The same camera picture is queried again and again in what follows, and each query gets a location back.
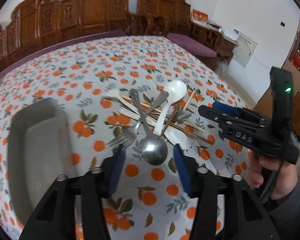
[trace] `metal fork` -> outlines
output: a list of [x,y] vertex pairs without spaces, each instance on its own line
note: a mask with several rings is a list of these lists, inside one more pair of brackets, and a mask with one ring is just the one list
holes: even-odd
[[[158,97],[153,101],[151,106],[145,111],[145,116],[150,114],[155,108],[161,105],[169,96],[168,92],[161,92]],[[114,146],[116,144],[123,144],[124,147],[130,146],[135,139],[137,138],[138,129],[140,124],[142,123],[141,118],[137,121],[137,123],[132,127],[123,127],[122,133],[119,134],[116,138],[112,139],[108,142],[108,145]]]

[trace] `tablecloth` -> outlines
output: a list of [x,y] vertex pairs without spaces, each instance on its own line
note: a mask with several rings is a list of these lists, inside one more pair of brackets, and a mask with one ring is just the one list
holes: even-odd
[[[249,150],[224,139],[216,123],[200,117],[201,104],[215,101],[244,107],[231,88],[193,55],[164,37],[130,36],[87,41],[42,55],[6,75],[0,86],[0,224],[13,239],[23,225],[18,221],[9,192],[7,146],[9,125],[15,113],[43,98],[52,97],[64,109],[71,129],[73,165],[80,175],[111,156],[107,146],[122,126],[133,125],[118,113],[120,104],[104,99],[112,89],[128,96],[136,88],[143,101],[150,103],[164,85],[174,79],[188,86],[188,95],[196,94],[189,104],[190,122],[204,128],[195,132],[213,142],[213,146],[191,140],[186,154],[196,158],[221,176],[247,173]],[[167,160],[159,166],[146,163],[139,153],[143,128],[134,144],[127,148],[117,192],[104,200],[104,214],[112,239],[186,240],[192,227],[197,199],[183,192],[168,143]],[[223,227],[223,198],[217,230]],[[77,238],[83,239],[80,216]]]

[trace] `metal bolt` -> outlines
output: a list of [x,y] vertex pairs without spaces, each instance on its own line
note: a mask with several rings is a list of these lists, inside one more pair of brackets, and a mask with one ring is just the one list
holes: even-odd
[[234,179],[235,181],[241,181],[242,180],[242,176],[239,174],[234,174],[232,176],[232,179]]
[[60,174],[58,177],[57,177],[57,181],[64,181],[67,179],[67,175],[65,174]]
[[199,167],[199,168],[197,168],[197,172],[199,172],[199,173],[202,173],[202,174],[206,174],[206,173],[208,173],[208,169],[207,168],[205,168],[205,167]]
[[98,174],[98,173],[101,173],[102,172],[102,169],[100,167],[94,167],[92,170],[91,170],[91,173],[92,174]]

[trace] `hand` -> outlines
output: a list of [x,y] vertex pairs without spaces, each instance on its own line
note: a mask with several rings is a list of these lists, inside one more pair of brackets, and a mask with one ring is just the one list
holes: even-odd
[[[256,154],[252,152],[249,160],[249,174],[247,183],[250,187],[259,188],[263,184],[263,176],[261,174],[262,169],[277,171],[280,167],[280,160],[269,159],[264,156],[260,156],[259,159]],[[297,167],[288,163],[283,162],[281,170],[278,175],[277,183],[273,192],[270,195],[272,200],[281,199],[292,192],[298,182]]]

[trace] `sleeve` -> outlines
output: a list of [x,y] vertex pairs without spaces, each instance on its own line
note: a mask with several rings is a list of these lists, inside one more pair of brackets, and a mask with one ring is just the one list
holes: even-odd
[[289,197],[268,213],[281,240],[300,239],[300,181]]

